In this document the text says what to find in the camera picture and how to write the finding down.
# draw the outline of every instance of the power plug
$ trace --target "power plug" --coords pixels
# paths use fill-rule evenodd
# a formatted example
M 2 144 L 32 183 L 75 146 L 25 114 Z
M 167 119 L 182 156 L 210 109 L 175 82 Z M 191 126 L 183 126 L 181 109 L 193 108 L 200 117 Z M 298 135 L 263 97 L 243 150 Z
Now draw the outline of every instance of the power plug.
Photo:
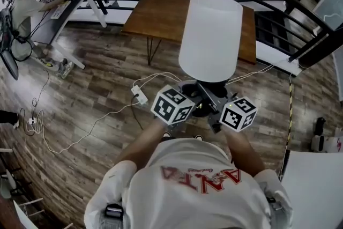
M 37 123 L 37 119 L 34 117 L 33 119 L 29 119 L 28 122 L 30 125 L 33 125 Z
M 148 102 L 148 98 L 145 96 L 143 91 L 138 87 L 138 85 L 133 87 L 131 89 L 131 91 L 132 91 L 133 95 L 136 95 L 136 94 L 138 95 L 137 99 L 141 105 L 146 104 Z

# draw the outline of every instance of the person wearing white shirt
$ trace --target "person wearing white shirt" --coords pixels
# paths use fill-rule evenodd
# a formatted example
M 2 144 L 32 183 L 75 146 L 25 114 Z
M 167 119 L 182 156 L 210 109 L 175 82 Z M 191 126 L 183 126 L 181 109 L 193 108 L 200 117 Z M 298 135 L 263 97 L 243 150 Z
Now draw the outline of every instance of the person wearing white shirt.
M 123 207 L 124 229 L 291 228 L 286 191 L 245 134 L 222 127 L 232 164 L 217 146 L 171 139 L 166 127 L 156 118 L 118 156 L 86 207 L 87 229 L 105 228 L 113 203 Z
M 31 40 L 31 17 L 40 11 L 49 11 L 65 1 L 54 0 L 49 3 L 43 3 L 36 0 L 13 0 L 10 6 L 12 28 L 20 38 L 23 38 L 22 41 L 20 39 L 13 40 L 11 52 L 15 60 L 25 61 L 30 58 L 62 78 L 68 75 L 73 68 L 73 63 L 67 64 L 66 59 L 62 62 L 54 61 L 45 55 L 42 49 Z

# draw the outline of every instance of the white t-shirt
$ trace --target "white t-shirt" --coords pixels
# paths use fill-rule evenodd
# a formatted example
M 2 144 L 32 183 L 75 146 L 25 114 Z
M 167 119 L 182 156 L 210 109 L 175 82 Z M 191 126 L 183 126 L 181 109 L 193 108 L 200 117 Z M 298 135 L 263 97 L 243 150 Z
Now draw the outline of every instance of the white t-shirt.
M 26 38 L 31 33 L 31 18 L 44 7 L 43 2 L 36 0 L 14 0 L 11 7 L 12 27 L 19 31 L 19 35 Z M 15 58 L 22 60 L 31 52 L 29 43 L 21 44 L 14 39 L 12 44 L 12 54 Z
M 194 138 L 162 142 L 147 166 L 136 170 L 122 161 L 108 171 L 87 205 L 87 229 L 98 228 L 100 211 L 121 198 L 125 229 L 271 228 L 266 191 L 281 195 L 292 211 L 274 171 L 252 178 L 221 149 Z

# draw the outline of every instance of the white lampshade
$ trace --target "white lampshade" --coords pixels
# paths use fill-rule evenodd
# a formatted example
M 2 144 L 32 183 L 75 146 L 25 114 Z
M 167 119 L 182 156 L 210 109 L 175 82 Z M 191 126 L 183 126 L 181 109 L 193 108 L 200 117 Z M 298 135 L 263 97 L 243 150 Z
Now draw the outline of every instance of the white lampshade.
M 230 78 L 240 47 L 243 7 L 234 0 L 190 0 L 178 61 L 205 82 Z

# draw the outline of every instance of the metal hairpin leg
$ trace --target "metal hairpin leg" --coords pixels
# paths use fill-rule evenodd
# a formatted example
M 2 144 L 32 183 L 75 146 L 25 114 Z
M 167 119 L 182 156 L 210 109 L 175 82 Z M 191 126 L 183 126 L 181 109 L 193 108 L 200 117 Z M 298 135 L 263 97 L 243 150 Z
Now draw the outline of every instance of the metal hairpin leg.
M 148 54 L 148 65 L 151 66 L 151 61 L 154 57 L 154 55 L 156 54 L 156 51 L 162 41 L 162 39 L 160 40 L 160 42 L 157 44 L 156 48 L 155 48 L 155 51 L 154 53 L 151 55 L 151 52 L 152 52 L 152 41 L 153 41 L 153 38 L 151 38 L 151 41 L 150 41 L 150 46 L 149 46 L 149 37 L 147 36 L 146 37 L 146 49 L 147 49 L 147 54 Z

